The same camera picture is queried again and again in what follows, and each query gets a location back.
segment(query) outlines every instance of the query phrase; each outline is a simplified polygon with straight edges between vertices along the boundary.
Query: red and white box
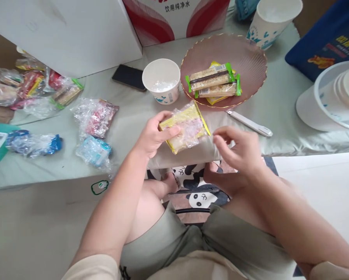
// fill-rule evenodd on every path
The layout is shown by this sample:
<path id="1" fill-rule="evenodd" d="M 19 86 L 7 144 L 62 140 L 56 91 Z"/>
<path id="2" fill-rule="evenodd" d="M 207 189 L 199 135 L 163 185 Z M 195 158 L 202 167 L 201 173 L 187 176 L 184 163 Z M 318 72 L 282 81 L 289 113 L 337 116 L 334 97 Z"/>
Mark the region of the red and white box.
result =
<path id="1" fill-rule="evenodd" d="M 230 0 L 123 0 L 144 47 L 221 29 L 229 2 Z"/>

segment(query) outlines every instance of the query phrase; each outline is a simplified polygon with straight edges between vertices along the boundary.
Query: hand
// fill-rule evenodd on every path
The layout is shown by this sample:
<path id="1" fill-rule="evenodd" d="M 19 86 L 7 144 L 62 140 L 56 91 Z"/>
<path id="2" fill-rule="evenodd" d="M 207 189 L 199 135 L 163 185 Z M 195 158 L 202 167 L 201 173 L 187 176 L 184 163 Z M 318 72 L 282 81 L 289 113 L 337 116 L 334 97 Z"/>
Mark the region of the hand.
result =
<path id="1" fill-rule="evenodd" d="M 222 158 L 232 168 L 246 175 L 264 167 L 261 160 L 259 137 L 255 132 L 247 132 L 236 129 L 232 126 L 223 126 L 213 133 L 215 143 Z M 235 142 L 231 149 L 228 144 Z"/>
<path id="2" fill-rule="evenodd" d="M 178 126 L 173 126 L 164 131 L 159 131 L 159 123 L 171 116 L 172 112 L 162 111 L 155 117 L 149 119 L 146 126 L 142 130 L 141 135 L 139 136 L 134 147 L 142 151 L 144 155 L 148 157 L 148 159 L 151 159 L 156 155 L 157 149 L 164 141 L 171 139 L 180 133 L 181 128 Z"/>

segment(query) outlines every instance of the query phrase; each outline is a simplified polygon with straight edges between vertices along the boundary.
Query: blue pattern paper cup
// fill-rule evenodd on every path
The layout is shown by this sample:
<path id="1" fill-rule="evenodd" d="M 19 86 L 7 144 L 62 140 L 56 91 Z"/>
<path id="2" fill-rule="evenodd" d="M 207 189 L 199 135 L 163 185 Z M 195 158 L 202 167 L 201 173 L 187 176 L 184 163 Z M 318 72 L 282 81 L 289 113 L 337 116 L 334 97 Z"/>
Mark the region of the blue pattern paper cup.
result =
<path id="1" fill-rule="evenodd" d="M 260 0 L 247 39 L 268 49 L 302 9 L 302 0 Z"/>
<path id="2" fill-rule="evenodd" d="M 142 82 L 160 104 L 172 104 L 180 94 L 180 68 L 166 58 L 154 60 L 143 70 Z"/>

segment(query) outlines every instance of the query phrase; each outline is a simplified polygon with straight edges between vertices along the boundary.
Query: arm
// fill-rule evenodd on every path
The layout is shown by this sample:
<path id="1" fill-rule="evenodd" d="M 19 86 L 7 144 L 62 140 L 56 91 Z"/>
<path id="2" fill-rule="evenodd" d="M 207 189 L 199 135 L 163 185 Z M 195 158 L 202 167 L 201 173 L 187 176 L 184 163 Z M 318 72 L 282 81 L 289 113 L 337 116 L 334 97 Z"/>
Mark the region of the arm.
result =
<path id="1" fill-rule="evenodd" d="M 155 156 L 162 142 L 180 131 L 178 127 L 158 130 L 160 121 L 170 115 L 171 112 L 163 111 L 147 122 L 111 187 L 92 213 L 71 266 L 96 254 L 110 255 L 119 265 L 137 211 L 148 161 Z"/>
<path id="2" fill-rule="evenodd" d="M 307 278 L 315 265 L 325 261 L 349 268 L 348 243 L 262 163 L 256 133 L 223 127 L 214 134 L 223 159 L 245 175 L 269 227 Z M 236 145 L 229 149 L 232 140 Z"/>

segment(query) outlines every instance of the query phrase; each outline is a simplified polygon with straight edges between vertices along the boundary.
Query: person's left hand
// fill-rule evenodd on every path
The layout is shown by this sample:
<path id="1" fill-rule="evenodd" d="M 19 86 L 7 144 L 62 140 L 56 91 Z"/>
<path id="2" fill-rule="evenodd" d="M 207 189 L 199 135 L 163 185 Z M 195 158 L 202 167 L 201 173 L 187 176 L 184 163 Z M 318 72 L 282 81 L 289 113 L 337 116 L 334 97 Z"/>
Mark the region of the person's left hand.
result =
<path id="1" fill-rule="evenodd" d="M 178 126 L 159 131 L 159 123 L 171 116 L 172 112 L 162 111 L 155 117 L 149 119 L 134 148 L 143 151 L 145 156 L 149 159 L 153 158 L 156 155 L 157 149 L 164 141 L 171 139 L 181 131 L 181 128 Z"/>

